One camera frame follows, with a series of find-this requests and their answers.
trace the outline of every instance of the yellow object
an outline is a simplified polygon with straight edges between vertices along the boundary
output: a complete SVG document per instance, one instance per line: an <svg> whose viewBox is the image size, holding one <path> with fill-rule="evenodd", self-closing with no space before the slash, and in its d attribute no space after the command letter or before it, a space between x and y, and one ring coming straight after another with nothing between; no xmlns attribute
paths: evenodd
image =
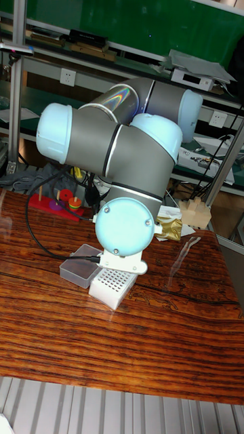
<svg viewBox="0 0 244 434"><path fill-rule="evenodd" d="M71 169L70 174L71 175L74 174L74 170L73 169ZM82 180L83 177L84 177L84 175L83 175L81 169L79 169L78 167L75 167L75 178L79 179L79 180Z"/></svg>
<svg viewBox="0 0 244 434"><path fill-rule="evenodd" d="M163 227L163 232L157 234L157 238L173 239L179 241L181 237L182 221L174 217L157 217L157 222Z"/></svg>

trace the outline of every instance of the workbench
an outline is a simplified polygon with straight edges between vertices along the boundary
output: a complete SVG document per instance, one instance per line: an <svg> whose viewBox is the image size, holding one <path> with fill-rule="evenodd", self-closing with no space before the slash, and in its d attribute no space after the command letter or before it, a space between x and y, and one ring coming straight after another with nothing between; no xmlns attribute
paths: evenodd
<svg viewBox="0 0 244 434"><path fill-rule="evenodd" d="M216 236L153 239L114 312L59 276L28 233L25 195L6 192L0 217L0 375L111 391L244 404L244 321ZM101 248L94 225L29 210L38 240L69 255Z"/></svg>

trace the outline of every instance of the light blue joint cap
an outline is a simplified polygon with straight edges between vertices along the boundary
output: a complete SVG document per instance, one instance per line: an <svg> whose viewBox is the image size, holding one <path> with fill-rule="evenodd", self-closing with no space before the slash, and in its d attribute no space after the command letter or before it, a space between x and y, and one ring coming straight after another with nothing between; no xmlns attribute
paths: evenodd
<svg viewBox="0 0 244 434"><path fill-rule="evenodd" d="M150 244L155 223L143 203L129 197L118 197L99 211L95 229L104 249L118 256L130 256Z"/></svg>
<svg viewBox="0 0 244 434"><path fill-rule="evenodd" d="M72 107L54 102L45 108L37 127L38 151L64 164L72 127Z"/></svg>
<svg viewBox="0 0 244 434"><path fill-rule="evenodd" d="M130 125L139 128L156 140L173 158L174 162L177 162L182 143L182 131L176 123L162 116L142 113L136 115Z"/></svg>
<svg viewBox="0 0 244 434"><path fill-rule="evenodd" d="M184 143L189 143L193 139L202 103L203 97L190 89L183 94L178 111L178 125L182 130Z"/></svg>

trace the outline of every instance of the wooden block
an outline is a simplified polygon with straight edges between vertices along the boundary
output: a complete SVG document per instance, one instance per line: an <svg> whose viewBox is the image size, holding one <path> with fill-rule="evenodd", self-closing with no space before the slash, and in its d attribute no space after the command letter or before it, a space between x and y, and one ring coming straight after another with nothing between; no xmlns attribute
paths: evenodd
<svg viewBox="0 0 244 434"><path fill-rule="evenodd" d="M196 211L189 209L188 202L179 201L180 211L182 213L182 223L189 226L205 229L211 220L211 212L204 203L197 205Z"/></svg>
<svg viewBox="0 0 244 434"><path fill-rule="evenodd" d="M95 50L96 52L108 51L108 44L105 45L104 47L96 47L95 45L90 45L90 44L85 43L85 42L77 41L76 45L78 45L79 47L88 48L89 50Z"/></svg>
<svg viewBox="0 0 244 434"><path fill-rule="evenodd" d="M191 211L187 208L188 202L179 201L180 211L182 213L182 223L192 225L195 217L195 211Z"/></svg>
<svg viewBox="0 0 244 434"><path fill-rule="evenodd" d="M70 49L74 52L79 52L79 53L83 53L83 54L89 54L90 56L95 56L95 57L99 57L102 59L106 59L109 60L111 62L115 62L116 61L116 53L110 50L107 50L105 53L104 52L99 52L96 50L93 50L91 48L84 48L81 47L77 44L72 44L70 46Z"/></svg>
<svg viewBox="0 0 244 434"><path fill-rule="evenodd" d="M200 197L195 197L194 200L189 199L187 202L187 209L189 211L195 211L197 209L197 206L201 203Z"/></svg>
<svg viewBox="0 0 244 434"><path fill-rule="evenodd" d="M187 209L189 211L195 211L197 208L197 203L193 201L192 199L189 199L187 202Z"/></svg>
<svg viewBox="0 0 244 434"><path fill-rule="evenodd" d="M208 207L205 207L203 211L196 211L193 219L193 225L197 228L206 229L209 221L211 220L211 212Z"/></svg>
<svg viewBox="0 0 244 434"><path fill-rule="evenodd" d="M31 39L34 39L35 41L48 43L50 45L57 45L58 47L64 47L65 46L65 40L64 39L52 39L48 38L46 36L41 35L31 35Z"/></svg>

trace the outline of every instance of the gold foil wrapper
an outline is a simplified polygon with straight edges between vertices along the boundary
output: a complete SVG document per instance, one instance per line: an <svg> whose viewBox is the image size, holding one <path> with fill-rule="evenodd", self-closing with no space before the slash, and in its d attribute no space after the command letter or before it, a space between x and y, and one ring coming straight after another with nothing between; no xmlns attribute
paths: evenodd
<svg viewBox="0 0 244 434"><path fill-rule="evenodd" d="M179 218L157 217L157 222L163 227L162 233L155 234L157 238L180 240L182 221Z"/></svg>

